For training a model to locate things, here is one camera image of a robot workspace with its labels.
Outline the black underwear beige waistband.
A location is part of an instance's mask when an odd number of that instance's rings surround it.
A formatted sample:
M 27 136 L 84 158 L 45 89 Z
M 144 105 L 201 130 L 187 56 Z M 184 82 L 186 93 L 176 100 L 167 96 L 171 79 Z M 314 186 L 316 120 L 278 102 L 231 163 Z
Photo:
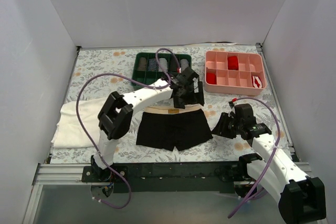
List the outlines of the black underwear beige waistband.
M 137 145 L 184 151 L 213 138 L 201 105 L 185 109 L 151 106 L 144 110 Z

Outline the pink divided organizer tray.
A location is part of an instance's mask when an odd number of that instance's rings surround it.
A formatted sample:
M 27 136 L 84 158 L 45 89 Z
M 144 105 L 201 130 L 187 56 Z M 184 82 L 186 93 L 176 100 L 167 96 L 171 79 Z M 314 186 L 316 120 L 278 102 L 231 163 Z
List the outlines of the pink divided organizer tray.
M 228 56 L 237 56 L 239 70 L 228 70 Z M 206 73 L 216 74 L 215 85 L 206 82 Z M 258 76 L 263 87 L 254 88 L 252 76 Z M 207 92 L 257 96 L 267 87 L 266 74 L 262 57 L 246 52 L 207 51 L 205 54 L 205 83 Z

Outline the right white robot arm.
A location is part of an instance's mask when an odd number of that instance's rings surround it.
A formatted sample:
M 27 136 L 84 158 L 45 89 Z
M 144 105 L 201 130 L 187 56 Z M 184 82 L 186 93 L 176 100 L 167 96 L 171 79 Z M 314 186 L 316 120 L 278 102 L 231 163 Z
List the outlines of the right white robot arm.
M 212 134 L 234 139 L 240 136 L 255 152 L 239 158 L 238 176 L 252 178 L 278 205 L 285 223 L 309 223 L 326 218 L 325 186 L 310 177 L 280 149 L 264 123 L 257 123 L 250 104 L 235 105 L 222 113 Z

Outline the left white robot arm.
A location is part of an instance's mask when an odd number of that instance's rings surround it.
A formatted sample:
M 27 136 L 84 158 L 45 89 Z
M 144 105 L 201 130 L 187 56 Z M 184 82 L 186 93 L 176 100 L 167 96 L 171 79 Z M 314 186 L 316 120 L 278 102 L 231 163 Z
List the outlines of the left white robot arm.
M 117 141 L 128 133 L 132 117 L 168 99 L 173 100 L 173 108 L 182 112 L 204 105 L 203 83 L 191 67 L 175 76 L 161 77 L 136 91 L 125 94 L 115 91 L 108 96 L 98 113 L 99 144 L 97 152 L 91 157 L 92 172 L 98 181 L 106 182 L 111 178 Z

